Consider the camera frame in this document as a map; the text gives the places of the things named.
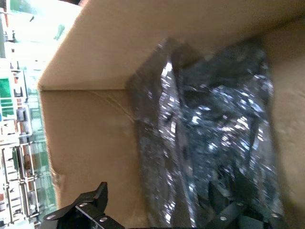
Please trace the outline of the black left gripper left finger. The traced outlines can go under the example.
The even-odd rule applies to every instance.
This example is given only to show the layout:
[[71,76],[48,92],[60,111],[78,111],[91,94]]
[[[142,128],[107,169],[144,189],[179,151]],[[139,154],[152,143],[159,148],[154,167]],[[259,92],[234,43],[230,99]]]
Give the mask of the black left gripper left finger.
[[124,226],[105,214],[108,186],[101,182],[94,191],[80,194],[72,204],[43,218],[44,229],[123,229]]

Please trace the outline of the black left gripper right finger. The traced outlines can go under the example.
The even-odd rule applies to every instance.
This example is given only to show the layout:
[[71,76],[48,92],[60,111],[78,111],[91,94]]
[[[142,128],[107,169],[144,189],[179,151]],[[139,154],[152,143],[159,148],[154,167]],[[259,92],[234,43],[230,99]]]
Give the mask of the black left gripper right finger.
[[238,198],[218,181],[210,181],[208,198],[216,213],[205,226],[206,229],[285,229],[283,215],[257,207]]

